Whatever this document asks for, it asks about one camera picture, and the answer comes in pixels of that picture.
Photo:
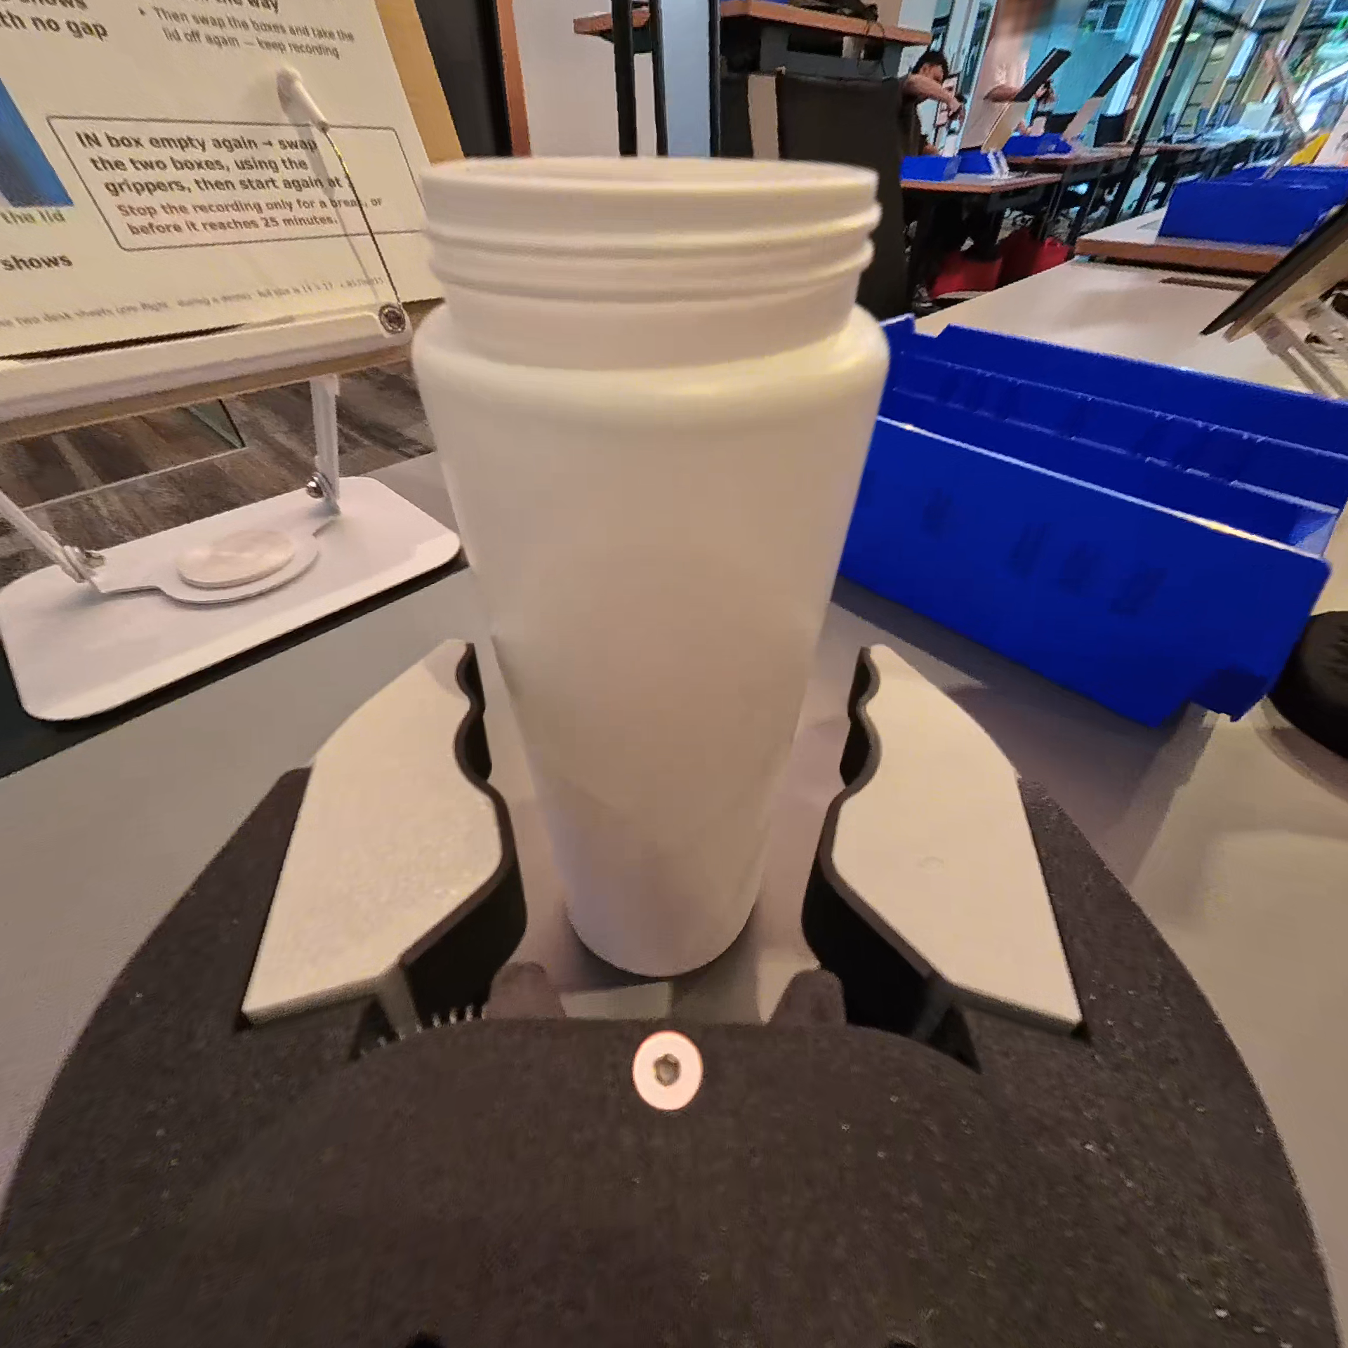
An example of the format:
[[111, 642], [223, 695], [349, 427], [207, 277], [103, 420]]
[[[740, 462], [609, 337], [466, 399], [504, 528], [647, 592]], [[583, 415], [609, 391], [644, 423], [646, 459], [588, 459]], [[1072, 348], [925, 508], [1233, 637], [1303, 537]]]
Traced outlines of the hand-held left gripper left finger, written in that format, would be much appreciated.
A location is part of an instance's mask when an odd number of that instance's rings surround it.
[[241, 1003], [252, 1025], [371, 999], [397, 1035], [471, 1017], [525, 934], [472, 643], [442, 643], [318, 749]]

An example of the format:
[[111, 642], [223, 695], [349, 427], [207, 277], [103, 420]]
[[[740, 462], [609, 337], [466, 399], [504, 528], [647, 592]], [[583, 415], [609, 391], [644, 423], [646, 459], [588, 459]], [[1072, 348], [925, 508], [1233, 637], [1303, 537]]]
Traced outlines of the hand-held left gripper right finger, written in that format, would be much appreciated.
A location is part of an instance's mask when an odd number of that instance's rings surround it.
[[854, 666], [838, 775], [803, 935], [841, 983], [848, 1020], [930, 1043], [968, 1009], [1079, 1032], [1021, 778], [984, 727], [870, 645]]

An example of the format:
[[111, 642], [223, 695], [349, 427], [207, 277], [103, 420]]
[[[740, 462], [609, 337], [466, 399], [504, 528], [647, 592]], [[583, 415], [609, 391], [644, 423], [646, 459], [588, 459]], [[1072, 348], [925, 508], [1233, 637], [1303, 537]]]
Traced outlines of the blue plastic bin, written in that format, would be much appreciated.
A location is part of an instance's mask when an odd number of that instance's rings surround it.
[[1005, 154], [1000, 149], [960, 149], [952, 155], [918, 154], [902, 162], [902, 181], [912, 183], [960, 183], [1003, 181], [1013, 178]]
[[1331, 574], [1345, 402], [914, 317], [840, 576], [1156, 727], [1238, 719]]
[[1173, 187], [1159, 237], [1292, 247], [1347, 199], [1344, 165], [1242, 167]]

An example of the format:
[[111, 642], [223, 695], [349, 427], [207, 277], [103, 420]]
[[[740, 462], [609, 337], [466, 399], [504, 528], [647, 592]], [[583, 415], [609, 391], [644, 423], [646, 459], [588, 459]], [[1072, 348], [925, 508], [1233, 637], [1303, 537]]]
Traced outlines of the white bottle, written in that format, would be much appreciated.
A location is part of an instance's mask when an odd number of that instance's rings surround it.
[[421, 191], [416, 383], [567, 916], [694, 972], [761, 889], [888, 378], [878, 175], [475, 157]]

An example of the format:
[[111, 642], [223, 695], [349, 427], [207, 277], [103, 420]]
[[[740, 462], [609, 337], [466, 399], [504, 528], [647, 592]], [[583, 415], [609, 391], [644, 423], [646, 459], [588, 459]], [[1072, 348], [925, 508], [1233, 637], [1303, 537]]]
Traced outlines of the black wrist rest pad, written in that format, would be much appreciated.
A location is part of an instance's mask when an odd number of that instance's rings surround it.
[[1347, 757], [1347, 611], [1308, 621], [1270, 699], [1294, 728]]

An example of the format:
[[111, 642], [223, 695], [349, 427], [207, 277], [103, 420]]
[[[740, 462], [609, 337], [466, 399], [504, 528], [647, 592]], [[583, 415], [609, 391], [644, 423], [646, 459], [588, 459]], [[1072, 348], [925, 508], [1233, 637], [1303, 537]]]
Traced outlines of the dark tilted stand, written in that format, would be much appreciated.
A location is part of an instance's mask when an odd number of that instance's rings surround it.
[[1234, 343], [1255, 337], [1310, 393], [1347, 401], [1347, 205], [1326, 213], [1267, 274], [1204, 329]]

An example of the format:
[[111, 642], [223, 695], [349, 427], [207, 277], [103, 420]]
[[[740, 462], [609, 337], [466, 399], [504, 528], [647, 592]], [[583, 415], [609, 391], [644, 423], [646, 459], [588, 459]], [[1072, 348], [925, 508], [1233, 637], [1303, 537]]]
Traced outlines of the wooden desk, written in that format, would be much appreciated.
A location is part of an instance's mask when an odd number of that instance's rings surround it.
[[[724, 1], [715, 3], [715, 17], [726, 21], [751, 21], [759, 24], [779, 24], [796, 29], [830, 32], [846, 38], [865, 41], [886, 41], [896, 45], [928, 45], [931, 30], [902, 24], [885, 24], [880, 19], [870, 21], [841, 11], [824, 11], [801, 8], [800, 4], [777, 1]], [[634, 3], [633, 24], [641, 29], [649, 24], [652, 3]], [[572, 21], [572, 29], [580, 37], [609, 38], [613, 33], [613, 14], [594, 11], [580, 14]]]
[[1055, 173], [992, 178], [958, 173], [949, 179], [904, 178], [909, 223], [907, 306], [920, 289], [936, 298], [983, 295], [1003, 277], [1000, 229], [1008, 211], [1045, 205], [1058, 186]]

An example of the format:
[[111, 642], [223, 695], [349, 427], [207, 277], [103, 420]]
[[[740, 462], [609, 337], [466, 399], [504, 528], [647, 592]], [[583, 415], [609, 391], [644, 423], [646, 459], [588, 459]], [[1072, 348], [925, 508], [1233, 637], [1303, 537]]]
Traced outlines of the black desk panel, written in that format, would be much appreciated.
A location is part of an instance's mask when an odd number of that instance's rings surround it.
[[719, 152], [735, 159], [846, 163], [878, 176], [881, 221], [857, 298], [880, 321], [909, 311], [907, 229], [897, 80], [723, 73]]

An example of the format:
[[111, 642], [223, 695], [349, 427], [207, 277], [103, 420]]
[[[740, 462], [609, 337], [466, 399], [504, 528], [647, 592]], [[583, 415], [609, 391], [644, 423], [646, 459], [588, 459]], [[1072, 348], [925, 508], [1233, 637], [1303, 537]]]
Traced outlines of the instruction sheet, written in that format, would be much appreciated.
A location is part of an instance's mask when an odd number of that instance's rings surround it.
[[2, 349], [439, 293], [376, 3], [2, 3]]

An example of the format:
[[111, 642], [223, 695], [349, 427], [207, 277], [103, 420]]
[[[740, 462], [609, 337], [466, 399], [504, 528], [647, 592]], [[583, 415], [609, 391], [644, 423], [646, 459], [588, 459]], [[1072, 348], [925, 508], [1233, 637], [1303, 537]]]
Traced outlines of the black table frame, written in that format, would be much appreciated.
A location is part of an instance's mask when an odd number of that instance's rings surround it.
[[[618, 152], [639, 152], [636, 3], [612, 1]], [[719, 157], [721, 1], [646, 3], [652, 115], [658, 157]]]

